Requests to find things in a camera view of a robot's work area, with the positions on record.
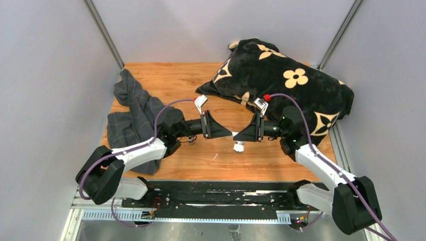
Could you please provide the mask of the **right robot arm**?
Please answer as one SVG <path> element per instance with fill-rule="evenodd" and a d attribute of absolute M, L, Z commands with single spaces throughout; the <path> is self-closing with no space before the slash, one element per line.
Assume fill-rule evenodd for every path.
<path fill-rule="evenodd" d="M 284 108 L 281 120 L 265 120 L 262 112 L 233 135 L 236 142 L 260 142 L 264 137 L 279 139 L 285 155 L 308 168 L 326 186 L 319 188 L 307 180 L 293 184 L 287 203 L 293 209 L 310 205 L 330 215 L 347 235 L 378 224 L 382 212 L 372 180 L 357 177 L 325 157 L 307 133 L 307 123 L 297 106 Z"/>

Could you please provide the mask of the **white plastic water faucet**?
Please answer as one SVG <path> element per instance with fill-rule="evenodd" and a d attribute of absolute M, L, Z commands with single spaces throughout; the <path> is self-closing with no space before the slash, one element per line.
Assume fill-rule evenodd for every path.
<path fill-rule="evenodd" d="M 235 141 L 233 150 L 236 153 L 243 153 L 245 150 L 245 143 L 243 141 Z"/>

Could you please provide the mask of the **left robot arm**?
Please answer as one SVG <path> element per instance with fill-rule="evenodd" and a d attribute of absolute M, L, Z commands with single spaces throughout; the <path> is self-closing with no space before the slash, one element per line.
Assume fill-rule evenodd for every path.
<path fill-rule="evenodd" d="M 203 135 L 214 139 L 233 135 L 207 110 L 199 119 L 185 120 L 183 112 L 176 108 L 159 112 L 157 118 L 161 122 L 155 124 L 156 137 L 124 148 L 99 146 L 94 150 L 75 177 L 83 199 L 100 205 L 113 198 L 130 198 L 141 207 L 149 207 L 154 201 L 153 188 L 142 177 L 125 178 L 125 172 L 171 156 L 180 148 L 181 137 Z"/>

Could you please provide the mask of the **metal tee pipe fitting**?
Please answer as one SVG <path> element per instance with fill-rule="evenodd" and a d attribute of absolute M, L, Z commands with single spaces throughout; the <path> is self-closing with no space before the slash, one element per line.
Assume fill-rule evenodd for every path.
<path fill-rule="evenodd" d="M 196 136 L 189 136 L 188 137 L 188 144 L 190 146 L 194 145 L 194 141 L 196 140 Z"/>

